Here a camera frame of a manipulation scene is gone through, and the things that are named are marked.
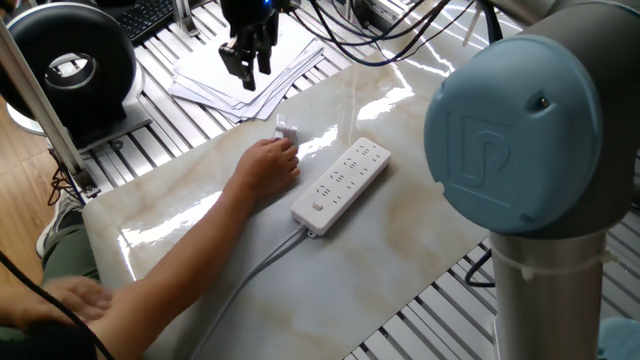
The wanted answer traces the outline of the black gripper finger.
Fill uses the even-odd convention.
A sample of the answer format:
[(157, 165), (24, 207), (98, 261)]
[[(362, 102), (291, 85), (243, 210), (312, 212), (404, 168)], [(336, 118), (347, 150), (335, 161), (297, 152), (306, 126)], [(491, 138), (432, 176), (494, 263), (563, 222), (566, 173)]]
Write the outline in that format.
[(236, 35), (219, 47), (219, 55), (227, 71), (239, 78), (243, 87), (255, 91), (253, 74), (255, 47), (247, 30), (238, 30)]
[(257, 60), (259, 71), (263, 74), (271, 74), (271, 54), (272, 48), (278, 41), (279, 17), (271, 16), (260, 25), (257, 45)]

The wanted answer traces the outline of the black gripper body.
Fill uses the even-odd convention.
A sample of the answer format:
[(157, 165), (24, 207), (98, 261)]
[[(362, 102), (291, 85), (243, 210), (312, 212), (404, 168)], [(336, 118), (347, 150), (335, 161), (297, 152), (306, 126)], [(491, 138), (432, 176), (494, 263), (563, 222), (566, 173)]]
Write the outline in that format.
[(222, 13), (230, 25), (230, 35), (265, 23), (278, 9), (277, 0), (221, 0)]

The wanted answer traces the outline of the person right hand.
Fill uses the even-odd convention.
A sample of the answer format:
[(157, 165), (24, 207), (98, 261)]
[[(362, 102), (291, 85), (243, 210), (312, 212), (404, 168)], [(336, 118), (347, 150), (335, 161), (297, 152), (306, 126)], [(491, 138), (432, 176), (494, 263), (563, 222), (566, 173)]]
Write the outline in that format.
[(225, 190), (253, 201), (276, 194), (300, 175), (297, 153), (289, 139), (259, 140), (241, 156)]

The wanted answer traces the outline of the person left hand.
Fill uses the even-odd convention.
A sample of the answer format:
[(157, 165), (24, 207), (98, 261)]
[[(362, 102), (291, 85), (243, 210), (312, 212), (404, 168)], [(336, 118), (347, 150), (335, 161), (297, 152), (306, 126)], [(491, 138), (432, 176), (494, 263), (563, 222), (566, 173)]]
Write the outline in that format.
[(54, 279), (44, 289), (85, 323), (100, 319), (111, 307), (111, 290), (87, 277)]

